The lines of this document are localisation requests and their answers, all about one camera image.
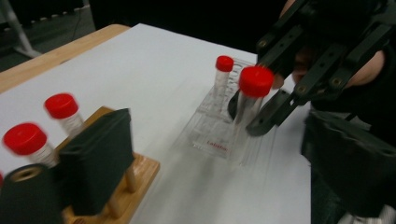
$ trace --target white table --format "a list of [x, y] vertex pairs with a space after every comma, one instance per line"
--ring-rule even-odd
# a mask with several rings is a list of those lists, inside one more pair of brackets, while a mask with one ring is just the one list
[[[144, 24], [0, 94], [0, 135], [37, 122], [57, 146], [66, 135], [44, 101], [72, 92], [85, 119], [100, 106], [130, 108], [134, 150], [161, 170], [131, 223], [310, 223], [310, 169], [300, 155], [307, 106], [276, 131], [267, 170], [244, 173], [223, 159], [174, 143], [214, 82], [221, 54], [252, 62], [256, 55]], [[287, 80], [286, 89], [292, 87]], [[28, 164], [0, 148], [0, 171]]]

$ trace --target acrylic tray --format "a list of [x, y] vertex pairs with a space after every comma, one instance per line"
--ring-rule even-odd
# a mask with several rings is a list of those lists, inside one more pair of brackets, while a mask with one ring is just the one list
[[[177, 145], [183, 145], [183, 147], [194, 147], [207, 154], [228, 159], [230, 150], [233, 150], [234, 148], [232, 144], [233, 119], [227, 111], [227, 106], [230, 99], [238, 90], [240, 72], [244, 67], [252, 65], [252, 63], [235, 58], [233, 59], [233, 71], [230, 73], [228, 79], [220, 113], [214, 115], [210, 111], [210, 106], [213, 104], [212, 88], [196, 108], [195, 113], [184, 127], [176, 141]], [[273, 129], [264, 136], [249, 137], [246, 144], [248, 150], [245, 158], [243, 159], [243, 163], [255, 164], [256, 160], [261, 160], [261, 155], [268, 159], [271, 154], [275, 132], [275, 129]]]

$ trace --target wooden test tube rack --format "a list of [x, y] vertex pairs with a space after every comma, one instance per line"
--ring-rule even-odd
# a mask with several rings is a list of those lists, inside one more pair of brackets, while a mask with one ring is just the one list
[[[90, 126], [104, 114], [112, 111], [114, 110], [108, 107], [100, 107], [84, 122], [85, 127]], [[69, 140], [65, 139], [55, 150], [59, 151], [68, 142]], [[158, 174], [160, 163], [134, 152], [134, 162], [128, 170], [130, 171], [129, 175], [133, 175], [132, 178], [135, 181], [134, 192], [128, 190], [130, 186], [127, 183], [131, 181], [128, 179], [130, 176], [124, 175], [111, 197], [111, 202], [107, 203], [101, 214], [78, 217], [74, 216], [73, 209], [69, 206], [64, 209], [65, 224], [128, 224]]]

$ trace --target robotic arm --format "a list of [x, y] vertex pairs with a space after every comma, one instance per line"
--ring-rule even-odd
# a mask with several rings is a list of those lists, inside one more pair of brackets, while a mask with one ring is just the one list
[[[389, 42], [395, 24], [392, 0], [296, 0], [258, 42], [257, 65], [286, 78], [303, 46], [317, 49], [319, 57], [292, 93], [279, 90], [262, 107], [247, 126], [248, 133], [268, 133], [309, 101], [336, 99], [349, 79]], [[237, 94], [228, 107], [232, 117]]]

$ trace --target vial with red cap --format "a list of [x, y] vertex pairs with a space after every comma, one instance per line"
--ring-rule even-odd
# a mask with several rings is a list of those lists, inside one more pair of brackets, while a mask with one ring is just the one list
[[239, 95], [236, 116], [233, 120], [233, 146], [229, 159], [244, 165], [250, 138], [246, 127], [258, 115], [262, 101], [271, 90], [274, 82], [273, 72], [262, 66], [252, 65], [242, 69], [239, 77]]
[[210, 109], [213, 113], [221, 113], [231, 71], [233, 71], [233, 58], [227, 55], [220, 55], [216, 59], [215, 85], [213, 86], [212, 95], [213, 104]]
[[47, 135], [33, 122], [18, 124], [3, 136], [4, 145], [17, 156], [26, 156], [33, 163], [56, 165], [53, 147], [47, 142]]
[[84, 121], [78, 113], [78, 104], [68, 92], [52, 95], [44, 107], [53, 119], [57, 119], [69, 138], [74, 138], [84, 128]]

